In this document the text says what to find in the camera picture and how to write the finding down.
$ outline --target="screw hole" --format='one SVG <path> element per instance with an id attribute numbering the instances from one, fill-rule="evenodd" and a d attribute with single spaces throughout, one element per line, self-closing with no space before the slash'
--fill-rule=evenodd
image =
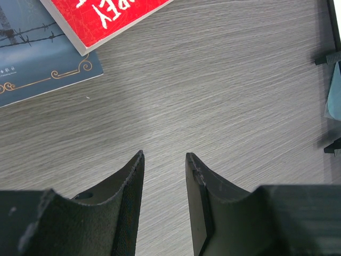
<path id="1" fill-rule="evenodd" d="M 75 200 L 82 200 L 82 199 L 88 199 L 93 197 L 94 194 L 92 194 L 91 192 L 83 192 L 78 194 L 77 196 L 75 196 Z"/>

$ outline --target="black plastic part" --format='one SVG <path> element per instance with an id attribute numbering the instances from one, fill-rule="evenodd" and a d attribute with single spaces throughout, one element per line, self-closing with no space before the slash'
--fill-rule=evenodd
<path id="1" fill-rule="evenodd" d="M 134 255 L 144 154 L 66 199 L 53 190 L 0 191 L 0 255 Z"/>
<path id="2" fill-rule="evenodd" d="M 325 147 L 324 152 L 327 154 L 334 154 L 335 156 L 341 156 L 341 138 L 335 140 L 332 144 Z"/>
<path id="3" fill-rule="evenodd" d="M 186 155 L 186 183 L 195 256 L 341 255 L 341 186 L 249 193 L 193 153 Z"/>
<path id="4" fill-rule="evenodd" d="M 320 65 L 320 64 L 330 65 L 330 64 L 335 64 L 339 61 L 341 61 L 341 52 L 335 52 L 327 56 L 323 56 L 323 57 L 316 59 L 315 64 L 316 65 Z"/>

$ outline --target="gold decorative border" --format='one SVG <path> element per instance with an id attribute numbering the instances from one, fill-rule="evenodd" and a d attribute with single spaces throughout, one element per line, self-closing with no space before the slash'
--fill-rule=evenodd
<path id="1" fill-rule="evenodd" d="M 90 71 L 92 69 L 92 63 L 87 58 L 89 58 L 89 53 L 86 55 L 85 59 L 79 63 L 78 69 L 75 69 L 75 70 L 72 70 L 72 71 L 69 71 L 69 72 L 66 72 L 63 74 L 58 74 L 58 71 L 54 70 L 51 72 L 51 77 L 40 80 L 40 81 L 36 81 L 34 83 L 25 84 L 25 85 L 22 85 L 20 87 L 15 87 L 15 84 L 12 84 L 10 82 L 6 82 L 6 83 L 4 83 L 4 85 L 0 84 L 0 94 L 4 93 L 6 91 L 10 92 L 10 91 L 21 89 L 21 88 L 31 86 L 34 84 L 38 84 L 38 83 L 50 80 L 52 78 L 53 79 L 61 79 L 61 78 L 67 77 L 67 76 L 72 76 L 72 75 L 80 73 L 82 69 L 85 71 Z"/>

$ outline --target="gray wooden desk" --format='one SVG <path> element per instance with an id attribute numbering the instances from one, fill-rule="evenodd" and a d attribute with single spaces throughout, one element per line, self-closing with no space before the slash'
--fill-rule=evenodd
<path id="1" fill-rule="evenodd" d="M 191 255 L 186 152 L 248 190 L 341 180 L 333 48 L 324 1 L 175 0 L 99 48 L 102 77 L 0 109 L 0 189 L 73 196 L 143 149 L 136 255 Z"/>

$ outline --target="light blue paper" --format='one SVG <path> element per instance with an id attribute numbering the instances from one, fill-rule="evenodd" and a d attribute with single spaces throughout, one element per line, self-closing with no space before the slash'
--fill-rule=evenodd
<path id="1" fill-rule="evenodd" d="M 334 68 L 324 116 L 341 121 L 341 73 L 339 63 Z"/>

